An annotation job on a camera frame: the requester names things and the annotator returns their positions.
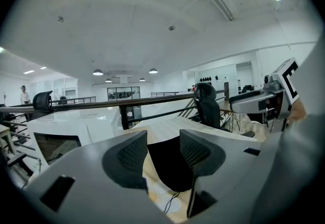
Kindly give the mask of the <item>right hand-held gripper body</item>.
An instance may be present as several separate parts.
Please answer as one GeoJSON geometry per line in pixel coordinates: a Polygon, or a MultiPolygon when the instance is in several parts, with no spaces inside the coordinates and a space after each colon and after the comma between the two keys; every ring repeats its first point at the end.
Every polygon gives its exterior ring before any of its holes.
{"type": "Polygon", "coordinates": [[[293,104],[299,97],[290,79],[298,67],[292,57],[264,78],[264,91],[268,95],[264,120],[270,132],[280,132],[287,125],[293,104]]]}

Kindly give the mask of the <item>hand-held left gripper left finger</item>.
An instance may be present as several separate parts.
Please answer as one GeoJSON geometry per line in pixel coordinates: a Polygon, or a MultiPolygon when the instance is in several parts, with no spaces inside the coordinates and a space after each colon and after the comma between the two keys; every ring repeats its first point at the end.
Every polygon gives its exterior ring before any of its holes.
{"type": "Polygon", "coordinates": [[[172,224],[149,199],[146,155],[146,131],[78,147],[24,192],[51,224],[172,224]]]}

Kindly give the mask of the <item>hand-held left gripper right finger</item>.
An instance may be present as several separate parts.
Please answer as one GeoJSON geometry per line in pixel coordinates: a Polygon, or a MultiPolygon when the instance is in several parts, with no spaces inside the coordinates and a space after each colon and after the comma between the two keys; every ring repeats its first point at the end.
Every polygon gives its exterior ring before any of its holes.
{"type": "Polygon", "coordinates": [[[220,201],[255,162],[261,143],[180,130],[180,153],[188,165],[182,187],[190,191],[191,218],[220,201]]]}

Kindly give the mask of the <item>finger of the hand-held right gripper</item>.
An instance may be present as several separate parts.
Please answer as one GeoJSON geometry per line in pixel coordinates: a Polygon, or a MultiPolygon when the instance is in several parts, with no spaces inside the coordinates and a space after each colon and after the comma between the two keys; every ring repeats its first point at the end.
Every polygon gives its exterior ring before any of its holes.
{"type": "Polygon", "coordinates": [[[229,98],[230,109],[235,113],[259,114],[276,110],[282,101],[284,89],[274,92],[260,89],[229,98]]]}

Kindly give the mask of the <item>black cloth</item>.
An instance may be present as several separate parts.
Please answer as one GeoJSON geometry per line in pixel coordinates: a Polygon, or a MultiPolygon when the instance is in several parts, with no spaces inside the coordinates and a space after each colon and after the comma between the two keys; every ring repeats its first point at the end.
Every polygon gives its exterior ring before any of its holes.
{"type": "Polygon", "coordinates": [[[160,181],[173,192],[164,207],[164,213],[167,214],[172,201],[181,193],[191,190],[192,169],[181,153],[179,136],[148,144],[147,148],[160,181]]]}

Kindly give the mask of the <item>person's right forearm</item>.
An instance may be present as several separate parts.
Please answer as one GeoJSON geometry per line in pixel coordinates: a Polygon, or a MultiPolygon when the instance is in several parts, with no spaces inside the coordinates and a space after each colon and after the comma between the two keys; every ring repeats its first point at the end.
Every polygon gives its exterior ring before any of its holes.
{"type": "Polygon", "coordinates": [[[292,104],[292,109],[291,109],[290,115],[287,119],[290,121],[303,120],[306,118],[306,115],[307,115],[307,113],[304,108],[304,105],[301,102],[300,98],[298,98],[292,104]]]}

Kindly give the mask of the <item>wooden side table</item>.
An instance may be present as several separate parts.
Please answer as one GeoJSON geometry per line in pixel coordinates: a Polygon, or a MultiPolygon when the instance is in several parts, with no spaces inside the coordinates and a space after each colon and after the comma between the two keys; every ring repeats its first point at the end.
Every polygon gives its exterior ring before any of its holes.
{"type": "Polygon", "coordinates": [[[244,134],[250,130],[248,123],[244,121],[244,114],[233,112],[228,101],[218,104],[221,116],[220,125],[223,129],[238,134],[244,134]]]}

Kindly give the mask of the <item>black mesh office chair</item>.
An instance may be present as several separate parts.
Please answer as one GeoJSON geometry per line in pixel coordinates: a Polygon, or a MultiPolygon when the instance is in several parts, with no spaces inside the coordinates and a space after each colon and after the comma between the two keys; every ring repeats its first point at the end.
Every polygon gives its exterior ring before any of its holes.
{"type": "Polygon", "coordinates": [[[53,112],[52,108],[52,90],[36,94],[32,101],[34,110],[39,112],[53,112]]]}
{"type": "MultiPolygon", "coordinates": [[[[217,91],[208,83],[197,83],[194,91],[194,100],[196,102],[196,108],[200,117],[201,124],[206,126],[227,131],[220,125],[220,107],[217,101],[217,94],[224,93],[224,90],[217,91]]],[[[228,101],[227,97],[222,97],[222,101],[228,101]]]]}

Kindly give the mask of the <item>beige checkered tablecloth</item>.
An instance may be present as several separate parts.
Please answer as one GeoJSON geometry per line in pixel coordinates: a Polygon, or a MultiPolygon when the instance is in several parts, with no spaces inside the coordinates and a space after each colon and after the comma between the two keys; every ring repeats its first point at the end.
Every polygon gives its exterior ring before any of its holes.
{"type": "MultiPolygon", "coordinates": [[[[234,133],[230,133],[205,126],[183,117],[174,117],[166,120],[151,119],[148,123],[141,122],[137,124],[134,128],[130,129],[130,132],[146,130],[148,134],[148,144],[153,144],[178,136],[180,129],[196,130],[231,139],[243,139],[237,130],[235,130],[234,133]]],[[[147,181],[149,199],[162,212],[169,208],[166,216],[173,223],[180,224],[185,222],[187,219],[186,210],[190,192],[186,191],[180,193],[178,197],[172,199],[172,195],[175,194],[175,192],[161,182],[149,154],[146,156],[143,164],[143,177],[145,177],[147,181]]]]}

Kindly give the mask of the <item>black metal railing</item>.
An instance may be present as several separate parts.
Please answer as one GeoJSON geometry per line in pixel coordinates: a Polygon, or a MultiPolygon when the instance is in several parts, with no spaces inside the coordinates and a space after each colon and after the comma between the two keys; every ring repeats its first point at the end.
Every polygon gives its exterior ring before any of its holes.
{"type": "Polygon", "coordinates": [[[32,120],[34,120],[55,112],[96,109],[105,107],[119,108],[122,129],[127,130],[131,128],[133,123],[141,122],[144,120],[151,120],[166,117],[169,115],[190,115],[192,111],[196,110],[196,102],[194,100],[194,94],[111,102],[96,102],[87,104],[62,104],[62,102],[52,102],[52,108],[54,110],[53,112],[39,112],[34,110],[32,104],[27,104],[13,107],[0,107],[0,114],[32,114],[32,120]]]}

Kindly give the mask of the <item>white microwave oven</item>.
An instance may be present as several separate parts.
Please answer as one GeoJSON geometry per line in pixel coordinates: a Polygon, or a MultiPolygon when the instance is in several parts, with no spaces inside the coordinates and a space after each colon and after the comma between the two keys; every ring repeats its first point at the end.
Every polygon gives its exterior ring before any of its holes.
{"type": "Polygon", "coordinates": [[[69,151],[122,134],[118,107],[55,112],[27,123],[42,168],[69,151]]]}

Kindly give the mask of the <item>distant black railing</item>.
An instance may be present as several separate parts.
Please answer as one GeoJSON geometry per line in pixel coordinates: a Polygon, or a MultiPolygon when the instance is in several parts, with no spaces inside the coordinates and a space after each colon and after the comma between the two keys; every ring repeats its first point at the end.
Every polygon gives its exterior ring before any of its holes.
{"type": "Polygon", "coordinates": [[[87,104],[87,103],[95,103],[96,96],[91,97],[83,97],[83,98],[72,98],[72,99],[65,99],[62,100],[62,104],[87,104]]]}
{"type": "Polygon", "coordinates": [[[151,93],[151,97],[152,98],[170,97],[170,96],[184,95],[184,94],[191,94],[191,95],[193,95],[193,92],[192,91],[152,92],[151,93]]]}

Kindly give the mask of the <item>dark framed glass partition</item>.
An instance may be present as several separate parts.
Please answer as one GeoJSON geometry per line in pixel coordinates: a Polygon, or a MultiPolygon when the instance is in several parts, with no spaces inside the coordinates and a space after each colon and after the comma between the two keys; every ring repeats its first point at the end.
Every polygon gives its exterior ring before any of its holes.
{"type": "Polygon", "coordinates": [[[107,88],[108,101],[134,100],[140,98],[140,87],[107,88]]]}

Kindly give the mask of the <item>small wooden desk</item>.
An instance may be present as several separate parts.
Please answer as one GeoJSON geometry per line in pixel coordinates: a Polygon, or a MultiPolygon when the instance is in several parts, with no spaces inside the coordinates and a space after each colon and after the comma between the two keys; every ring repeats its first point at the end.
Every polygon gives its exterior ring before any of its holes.
{"type": "Polygon", "coordinates": [[[15,148],[15,145],[13,143],[11,134],[10,134],[10,128],[4,125],[0,124],[0,146],[5,151],[5,145],[4,143],[8,145],[9,152],[13,155],[17,154],[17,150],[15,148]]]}

